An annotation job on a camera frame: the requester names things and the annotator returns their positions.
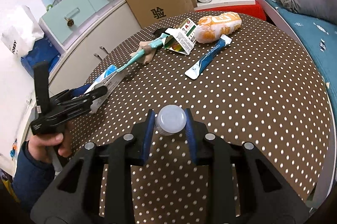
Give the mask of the dark blue sleeve forearm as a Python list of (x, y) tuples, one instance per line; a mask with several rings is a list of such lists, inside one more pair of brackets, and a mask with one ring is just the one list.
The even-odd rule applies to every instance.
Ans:
[(33, 208), (54, 177), (55, 170), (52, 163), (34, 159), (29, 152), (29, 141), (24, 142), (18, 155), (12, 188), (20, 204), (27, 211)]

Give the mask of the person's left hand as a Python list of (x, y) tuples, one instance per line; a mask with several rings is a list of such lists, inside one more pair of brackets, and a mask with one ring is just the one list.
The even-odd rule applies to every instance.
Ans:
[(68, 122), (63, 133), (33, 135), (28, 141), (28, 151), (33, 159), (43, 163), (51, 163), (51, 157), (47, 152), (48, 147), (59, 146), (58, 154), (68, 158), (71, 151), (72, 134), (74, 125)]

